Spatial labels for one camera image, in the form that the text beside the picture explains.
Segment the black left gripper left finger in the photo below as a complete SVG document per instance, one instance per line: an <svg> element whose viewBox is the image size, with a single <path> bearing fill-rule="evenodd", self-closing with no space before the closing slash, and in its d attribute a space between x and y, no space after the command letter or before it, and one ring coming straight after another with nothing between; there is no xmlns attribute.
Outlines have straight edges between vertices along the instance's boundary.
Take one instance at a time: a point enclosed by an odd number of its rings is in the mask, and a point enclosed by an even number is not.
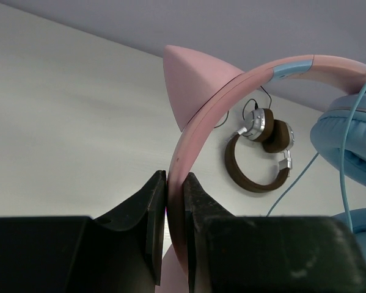
<svg viewBox="0 0 366 293"><path fill-rule="evenodd" d="M0 217L0 292L154 292L166 173L107 213Z"/></svg>

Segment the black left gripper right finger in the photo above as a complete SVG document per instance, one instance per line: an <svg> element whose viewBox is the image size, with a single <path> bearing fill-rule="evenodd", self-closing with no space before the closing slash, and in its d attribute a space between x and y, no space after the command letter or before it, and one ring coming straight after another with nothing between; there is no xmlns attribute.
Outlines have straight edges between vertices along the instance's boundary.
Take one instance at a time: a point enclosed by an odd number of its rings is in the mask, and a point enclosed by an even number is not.
<svg viewBox="0 0 366 293"><path fill-rule="evenodd" d="M238 217L195 174L183 184L190 292L366 292L366 208Z"/></svg>

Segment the pink blue cat-ear headphones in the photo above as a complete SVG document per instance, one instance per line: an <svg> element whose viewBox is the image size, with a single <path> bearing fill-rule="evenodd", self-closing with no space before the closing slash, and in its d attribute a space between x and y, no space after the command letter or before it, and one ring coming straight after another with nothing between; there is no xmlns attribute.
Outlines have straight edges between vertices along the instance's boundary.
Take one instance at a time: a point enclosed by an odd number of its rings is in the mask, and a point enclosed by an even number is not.
<svg viewBox="0 0 366 293"><path fill-rule="evenodd" d="M366 64L337 56L304 55L244 72L202 52L167 46L163 67L181 131L167 177L167 217L175 254L188 279L183 184L216 123L239 100L271 81L316 80L342 90L344 96L357 94L366 82Z"/></svg>

